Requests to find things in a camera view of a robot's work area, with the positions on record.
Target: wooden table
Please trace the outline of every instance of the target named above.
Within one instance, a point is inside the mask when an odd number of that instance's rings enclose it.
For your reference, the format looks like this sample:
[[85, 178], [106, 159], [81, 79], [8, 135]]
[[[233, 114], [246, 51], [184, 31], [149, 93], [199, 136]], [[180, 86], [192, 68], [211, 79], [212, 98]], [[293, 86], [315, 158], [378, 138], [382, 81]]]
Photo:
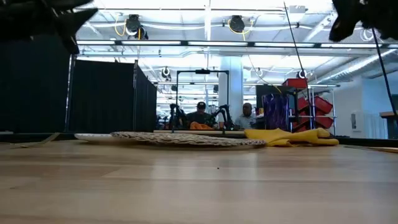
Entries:
[[0, 146], [2, 224], [398, 223], [398, 154]]

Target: person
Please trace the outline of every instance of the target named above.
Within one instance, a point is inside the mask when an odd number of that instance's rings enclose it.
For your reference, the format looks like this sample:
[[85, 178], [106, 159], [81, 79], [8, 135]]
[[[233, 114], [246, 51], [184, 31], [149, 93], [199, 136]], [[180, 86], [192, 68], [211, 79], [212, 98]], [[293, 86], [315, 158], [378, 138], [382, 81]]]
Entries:
[[253, 129], [252, 126], [256, 123], [256, 115], [251, 112], [252, 107], [250, 103], [243, 104], [242, 115], [236, 118], [235, 129]]
[[210, 121], [211, 115], [205, 112], [206, 103], [199, 102], [197, 104], [197, 111], [187, 114], [188, 127], [190, 127], [192, 122], [197, 122], [199, 124], [207, 124], [212, 127], [212, 122]]

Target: column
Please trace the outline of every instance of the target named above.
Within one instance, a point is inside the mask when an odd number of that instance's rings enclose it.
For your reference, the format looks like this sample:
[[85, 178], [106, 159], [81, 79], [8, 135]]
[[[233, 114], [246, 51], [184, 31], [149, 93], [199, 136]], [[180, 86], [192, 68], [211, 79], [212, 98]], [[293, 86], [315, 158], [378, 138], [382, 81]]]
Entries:
[[[242, 114], [243, 105], [243, 67], [242, 57], [222, 57], [220, 70], [229, 70], [229, 112], [232, 120]], [[227, 75], [218, 74], [218, 105], [227, 104]]]

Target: purple bag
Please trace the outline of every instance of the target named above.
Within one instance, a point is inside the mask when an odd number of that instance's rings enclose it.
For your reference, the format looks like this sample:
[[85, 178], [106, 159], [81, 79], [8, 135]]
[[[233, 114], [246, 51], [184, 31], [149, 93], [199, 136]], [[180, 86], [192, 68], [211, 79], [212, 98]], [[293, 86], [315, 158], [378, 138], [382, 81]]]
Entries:
[[289, 96], [279, 94], [263, 95], [262, 106], [267, 130], [280, 128], [288, 131]]

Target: baseball cap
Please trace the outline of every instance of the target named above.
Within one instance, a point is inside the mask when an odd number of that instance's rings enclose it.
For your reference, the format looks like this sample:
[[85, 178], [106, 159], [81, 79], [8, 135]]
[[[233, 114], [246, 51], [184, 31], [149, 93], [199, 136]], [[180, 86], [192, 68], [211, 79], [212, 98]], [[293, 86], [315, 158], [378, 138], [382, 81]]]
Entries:
[[197, 104], [197, 108], [199, 109], [206, 109], [206, 103], [205, 102], [199, 102]]

